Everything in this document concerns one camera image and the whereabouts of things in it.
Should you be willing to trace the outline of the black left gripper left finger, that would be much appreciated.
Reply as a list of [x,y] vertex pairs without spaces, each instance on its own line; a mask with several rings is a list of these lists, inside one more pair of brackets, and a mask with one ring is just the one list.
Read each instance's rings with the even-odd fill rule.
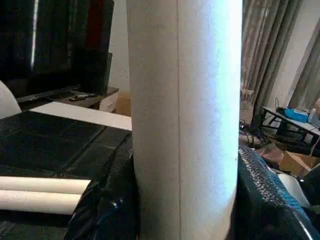
[[66,230],[68,240],[135,240],[139,235],[139,193],[132,134],[115,148],[85,189]]

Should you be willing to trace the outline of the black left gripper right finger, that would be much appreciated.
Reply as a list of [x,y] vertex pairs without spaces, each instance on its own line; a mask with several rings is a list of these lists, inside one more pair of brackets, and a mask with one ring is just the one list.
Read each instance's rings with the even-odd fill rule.
[[318,240],[302,205],[251,148],[238,148],[232,227],[235,240]]

